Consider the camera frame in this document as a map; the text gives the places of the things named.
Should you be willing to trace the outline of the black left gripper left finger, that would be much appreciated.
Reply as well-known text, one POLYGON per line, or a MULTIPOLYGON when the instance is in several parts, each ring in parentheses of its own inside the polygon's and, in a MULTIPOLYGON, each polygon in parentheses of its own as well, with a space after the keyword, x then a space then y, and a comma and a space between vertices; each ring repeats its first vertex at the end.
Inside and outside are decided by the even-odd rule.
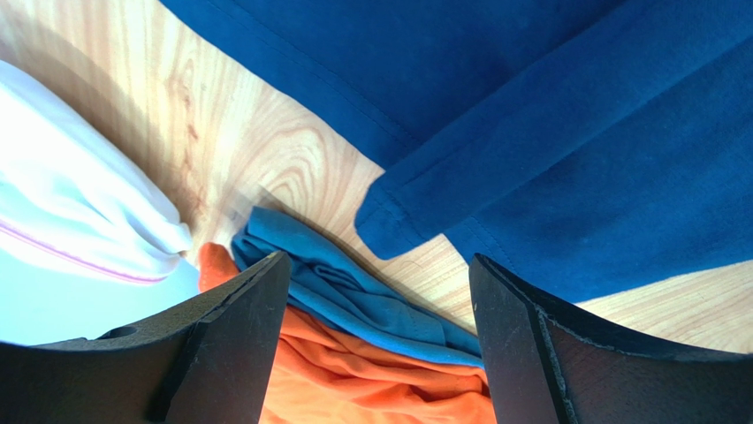
POLYGON ((2 344, 2 422, 256 423, 291 272, 275 252, 97 339, 2 344))

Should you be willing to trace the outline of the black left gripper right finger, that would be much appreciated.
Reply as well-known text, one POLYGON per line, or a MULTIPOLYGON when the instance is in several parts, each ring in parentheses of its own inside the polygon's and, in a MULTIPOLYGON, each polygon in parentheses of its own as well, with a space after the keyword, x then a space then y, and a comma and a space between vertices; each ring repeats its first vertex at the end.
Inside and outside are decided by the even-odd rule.
POLYGON ((654 337, 543 291, 488 257, 469 268, 499 423, 749 423, 752 358, 654 337))

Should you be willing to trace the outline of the navy blue t shirt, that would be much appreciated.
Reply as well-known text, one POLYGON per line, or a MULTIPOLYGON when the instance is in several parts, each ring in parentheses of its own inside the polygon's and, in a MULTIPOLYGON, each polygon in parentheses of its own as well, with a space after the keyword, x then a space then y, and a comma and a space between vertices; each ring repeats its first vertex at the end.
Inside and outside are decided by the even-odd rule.
POLYGON ((752 257, 749 1, 169 1, 383 169, 354 226, 570 301, 752 257))

